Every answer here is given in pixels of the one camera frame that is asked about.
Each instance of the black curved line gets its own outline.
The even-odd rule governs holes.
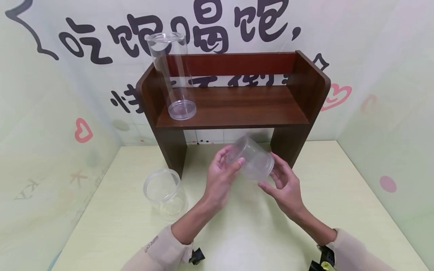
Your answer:
[[[33,4],[33,0],[24,0],[24,2],[21,5],[11,10],[7,10],[4,14],[12,21],[15,21],[20,25],[22,25],[23,27],[25,27],[30,32],[30,34],[32,34],[33,38],[36,41],[36,50],[38,51],[38,53],[46,54],[53,57],[55,60],[59,60],[59,57],[54,52],[42,48],[41,40],[39,39],[38,34],[36,34],[36,32],[33,30],[31,26],[29,26],[26,22],[18,18],[18,15],[28,10],[32,6],[32,4]]]

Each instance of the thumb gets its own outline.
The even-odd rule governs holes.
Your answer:
[[[267,193],[268,195],[272,196],[273,198],[275,198],[276,195],[276,191],[277,189],[272,187],[269,183],[267,182],[260,182],[258,184],[258,186],[264,190],[265,193]]]
[[[237,161],[233,162],[227,169],[226,169],[226,176],[231,176],[237,173],[241,169],[241,167],[244,165],[245,159],[239,158]]]

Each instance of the wooden desk organizer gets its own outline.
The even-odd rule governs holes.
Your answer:
[[[300,51],[182,56],[191,76],[289,74],[283,86],[194,88],[197,113],[170,118],[162,74],[152,64],[137,83],[140,105],[169,168],[182,176],[183,130],[274,128],[271,149],[292,167],[330,90],[330,79]],[[178,74],[167,56],[170,76]]]

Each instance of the clear plastic jar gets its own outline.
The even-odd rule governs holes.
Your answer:
[[[164,93],[171,118],[182,121],[196,114],[196,104],[191,93],[193,85],[183,55],[188,54],[185,36],[181,33],[156,33],[146,38],[154,66],[164,78],[167,93]],[[172,73],[177,76],[177,87],[172,87]]]
[[[240,172],[248,179],[263,181],[273,170],[274,158],[247,135],[233,144],[226,155],[225,163],[230,165],[241,157],[246,162]]]
[[[188,200],[178,173],[162,169],[152,173],[143,185],[143,194],[167,222],[175,222],[188,210]]]

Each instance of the human hand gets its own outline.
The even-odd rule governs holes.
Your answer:
[[[229,198],[230,186],[241,169],[245,160],[239,158],[229,166],[225,164],[225,158],[232,146],[226,146],[216,153],[208,168],[207,187],[203,200],[220,211]]]
[[[258,185],[276,200],[279,208],[289,219],[295,220],[306,211],[301,198],[300,180],[285,160],[272,152],[271,156],[274,158],[274,168],[270,175],[276,187],[267,182],[260,182]]]

